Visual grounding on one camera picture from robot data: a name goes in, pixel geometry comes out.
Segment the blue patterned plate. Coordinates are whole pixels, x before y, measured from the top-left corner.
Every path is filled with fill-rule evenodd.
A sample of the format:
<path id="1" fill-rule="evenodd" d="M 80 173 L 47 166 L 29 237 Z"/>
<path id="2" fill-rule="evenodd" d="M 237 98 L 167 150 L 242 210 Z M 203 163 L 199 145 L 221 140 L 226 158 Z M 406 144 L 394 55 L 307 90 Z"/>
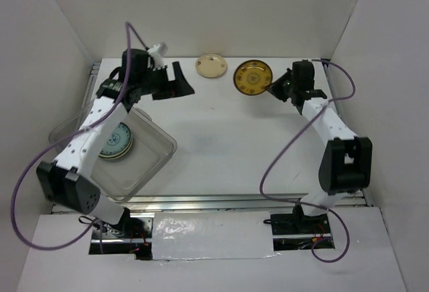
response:
<path id="1" fill-rule="evenodd" d="M 120 158 L 130 150 L 132 143 L 131 129 L 125 123 L 119 123 L 107 139 L 99 153 L 99 157 L 103 159 Z"/>

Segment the lime green plate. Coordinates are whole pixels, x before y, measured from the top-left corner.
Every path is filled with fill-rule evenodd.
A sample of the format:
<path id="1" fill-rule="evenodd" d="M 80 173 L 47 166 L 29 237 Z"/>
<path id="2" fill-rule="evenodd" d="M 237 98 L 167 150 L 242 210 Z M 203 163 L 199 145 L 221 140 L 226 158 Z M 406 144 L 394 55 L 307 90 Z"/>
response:
<path id="1" fill-rule="evenodd" d="M 130 138 L 130 140 L 128 141 L 128 144 L 127 144 L 126 148 L 124 148 L 124 150 L 121 150 L 120 152 L 118 152 L 117 154 L 114 154 L 114 155 L 104 155 L 104 154 L 100 153 L 99 157 L 102 159 L 108 159 L 108 160 L 118 159 L 118 158 L 121 158 L 121 157 L 127 155 L 131 151 L 132 147 L 133 147 L 133 137 Z"/>

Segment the yellow brown patterned plate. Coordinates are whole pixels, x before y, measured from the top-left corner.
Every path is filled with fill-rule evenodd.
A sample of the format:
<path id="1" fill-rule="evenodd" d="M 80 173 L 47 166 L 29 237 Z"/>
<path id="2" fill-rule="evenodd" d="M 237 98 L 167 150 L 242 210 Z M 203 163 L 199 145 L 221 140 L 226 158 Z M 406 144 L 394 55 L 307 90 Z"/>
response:
<path id="1" fill-rule="evenodd" d="M 233 74 L 235 88 L 244 95 L 256 96 L 264 93 L 273 82 L 273 72 L 261 60 L 247 60 L 239 64 Z"/>

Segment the cream plate with flowers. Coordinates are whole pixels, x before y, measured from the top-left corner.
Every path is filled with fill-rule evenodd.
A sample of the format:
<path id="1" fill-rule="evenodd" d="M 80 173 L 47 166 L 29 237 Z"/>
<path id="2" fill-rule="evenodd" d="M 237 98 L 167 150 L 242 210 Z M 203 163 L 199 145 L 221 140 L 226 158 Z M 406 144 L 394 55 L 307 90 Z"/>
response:
<path id="1" fill-rule="evenodd" d="M 228 65 L 218 54 L 204 54 L 196 60 L 195 68 L 197 73 L 205 78 L 218 78 L 227 71 Z"/>

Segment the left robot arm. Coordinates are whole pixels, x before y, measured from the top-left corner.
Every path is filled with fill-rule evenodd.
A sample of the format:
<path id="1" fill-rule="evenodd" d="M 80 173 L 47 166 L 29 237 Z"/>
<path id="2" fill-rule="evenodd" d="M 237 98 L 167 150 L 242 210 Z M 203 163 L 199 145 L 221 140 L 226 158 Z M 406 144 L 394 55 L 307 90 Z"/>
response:
<path id="1" fill-rule="evenodd" d="M 66 147 L 53 162 L 42 161 L 36 168 L 48 201 L 101 220 L 118 238 L 143 229 L 143 223 L 131 217 L 128 208 L 104 196 L 90 180 L 91 173 L 110 134 L 142 96 L 164 100 L 194 94 L 179 62 L 173 62 L 174 79 L 168 79 L 166 50 L 161 42 L 146 50 L 124 51 L 121 66 L 99 86 L 79 130 L 65 140 Z"/>

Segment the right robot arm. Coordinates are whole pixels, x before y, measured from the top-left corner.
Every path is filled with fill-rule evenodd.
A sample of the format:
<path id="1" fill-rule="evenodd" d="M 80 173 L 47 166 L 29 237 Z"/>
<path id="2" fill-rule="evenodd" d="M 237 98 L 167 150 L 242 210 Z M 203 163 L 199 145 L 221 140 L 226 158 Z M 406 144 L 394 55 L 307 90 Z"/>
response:
<path id="1" fill-rule="evenodd" d="M 338 201 L 367 188 L 371 178 L 370 138 L 358 136 L 332 107 L 352 95 L 328 98 L 323 90 L 315 88 L 314 77 L 314 62 L 301 60 L 293 62 L 266 88 L 276 99 L 289 100 L 324 144 L 319 187 L 296 202 L 292 210 L 292 226 L 301 233 L 308 232 Z"/>

